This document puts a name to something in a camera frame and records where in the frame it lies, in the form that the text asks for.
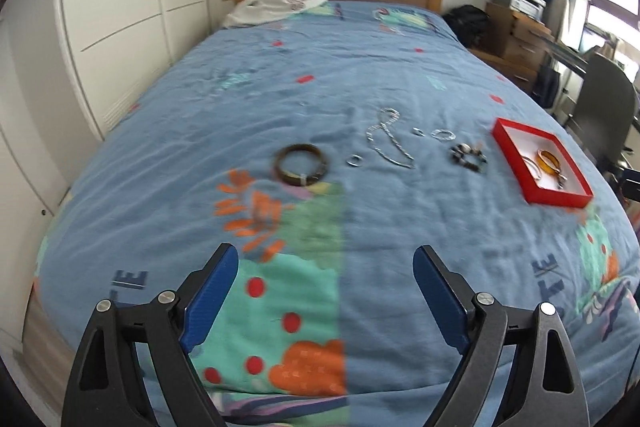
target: brown bangle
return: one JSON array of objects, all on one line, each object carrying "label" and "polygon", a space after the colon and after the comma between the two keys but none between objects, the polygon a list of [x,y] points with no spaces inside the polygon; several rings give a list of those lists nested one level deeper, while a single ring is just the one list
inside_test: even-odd
[{"label": "brown bangle", "polygon": [[[313,174],[293,174],[293,172],[282,170],[280,165],[284,158],[286,158],[290,153],[297,151],[308,152],[318,158],[320,165],[316,172]],[[310,143],[294,143],[293,145],[289,145],[288,147],[278,151],[274,162],[274,169],[276,171],[276,176],[287,185],[293,185],[294,187],[308,187],[309,185],[318,183],[322,179],[329,170],[329,161],[322,151],[315,145],[311,145]]]}]

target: bed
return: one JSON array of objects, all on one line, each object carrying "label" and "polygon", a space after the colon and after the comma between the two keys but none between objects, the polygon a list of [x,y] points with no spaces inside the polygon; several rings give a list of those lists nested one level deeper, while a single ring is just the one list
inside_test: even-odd
[{"label": "bed", "polygon": [[[37,349],[28,355],[37,337],[62,337],[70,348],[51,356],[65,366],[98,301],[147,302],[229,242],[238,277],[190,354],[229,425],[421,426],[460,360],[412,275],[415,249],[431,245],[505,305],[552,302],[592,424],[603,417],[640,342],[638,241],[578,146],[460,45],[440,1],[330,0],[190,51],[109,135],[47,233],[25,333],[33,365],[46,365]],[[389,108],[404,153],[376,127]],[[527,204],[490,135],[497,117],[560,137],[592,203]],[[436,129],[480,146],[486,171],[452,163]],[[329,158],[321,182],[274,175],[274,154],[297,142]],[[361,166],[348,165],[352,155]],[[491,425],[512,356],[503,353],[477,425]],[[170,425],[148,352],[139,357]]]}]

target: bracelet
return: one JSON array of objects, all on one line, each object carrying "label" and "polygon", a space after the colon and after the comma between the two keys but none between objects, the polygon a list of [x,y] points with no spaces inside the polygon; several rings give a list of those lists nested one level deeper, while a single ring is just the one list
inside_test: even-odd
[{"label": "bracelet", "polygon": [[558,188],[564,187],[566,176],[562,175],[562,164],[553,153],[543,149],[538,149],[538,152],[536,153],[536,163],[547,174],[551,174],[558,178]]},{"label": "bracelet", "polygon": [[[455,147],[452,147],[450,151],[453,161],[462,165],[465,169],[482,172],[482,168],[487,164],[486,156],[482,154],[482,151],[479,148],[473,149],[466,143],[459,143]],[[470,162],[465,156],[475,156],[478,158],[479,163]]]},{"label": "bracelet", "polygon": [[[284,158],[292,152],[297,151],[308,152],[318,158],[320,165],[316,172],[313,174],[293,174],[293,172],[284,171],[282,169],[280,165]],[[276,172],[276,176],[287,185],[293,185],[294,187],[308,187],[309,185],[318,183],[327,173],[329,170],[329,161],[322,151],[315,145],[311,145],[310,143],[294,143],[293,145],[289,145],[288,147],[278,151],[274,162],[274,170]]]},{"label": "bracelet", "polygon": [[533,179],[535,179],[535,181],[539,182],[542,179],[542,169],[540,169],[540,167],[538,167],[538,164],[536,162],[534,162],[531,158],[529,158],[528,156],[520,156],[524,163],[526,163],[529,167],[533,167],[536,171],[536,175],[533,177]]}]

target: silver ring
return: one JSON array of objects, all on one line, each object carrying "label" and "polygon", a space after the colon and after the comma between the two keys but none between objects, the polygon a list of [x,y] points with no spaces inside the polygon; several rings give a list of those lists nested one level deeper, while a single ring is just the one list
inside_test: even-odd
[{"label": "silver ring", "polygon": [[350,165],[351,167],[360,167],[362,165],[362,156],[352,154],[347,160],[347,165]]},{"label": "silver ring", "polygon": [[540,168],[540,166],[535,163],[531,158],[529,158],[528,156],[520,156],[522,158],[522,160],[524,161],[524,163],[526,163],[529,167],[533,167],[536,170],[536,174],[537,176],[533,176],[533,179],[535,179],[535,181],[539,182],[542,179],[542,169]]},{"label": "silver ring", "polygon": [[433,136],[436,140],[440,140],[441,142],[449,142],[456,139],[456,135],[448,129],[436,129],[431,133],[431,136]]}]

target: amber bangle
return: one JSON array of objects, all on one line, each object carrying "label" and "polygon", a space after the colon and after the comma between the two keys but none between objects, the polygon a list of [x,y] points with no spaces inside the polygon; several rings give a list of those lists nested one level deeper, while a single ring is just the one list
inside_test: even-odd
[{"label": "amber bangle", "polygon": [[[284,161],[284,158],[292,152],[308,152],[315,156],[320,164],[318,169],[316,169],[316,172],[313,174],[294,174],[293,172],[283,170],[281,167],[282,162]],[[278,151],[276,154],[274,169],[276,176],[287,185],[293,185],[294,187],[308,187],[309,185],[318,183],[327,173],[329,170],[329,160],[315,145],[311,145],[310,143],[294,143],[293,145],[289,145],[288,147]]]},{"label": "amber bangle", "polygon": [[562,175],[562,164],[553,153],[543,149],[538,149],[538,152],[536,153],[536,163],[547,174],[556,176],[558,178],[558,187],[562,188],[566,181],[566,176]]}]

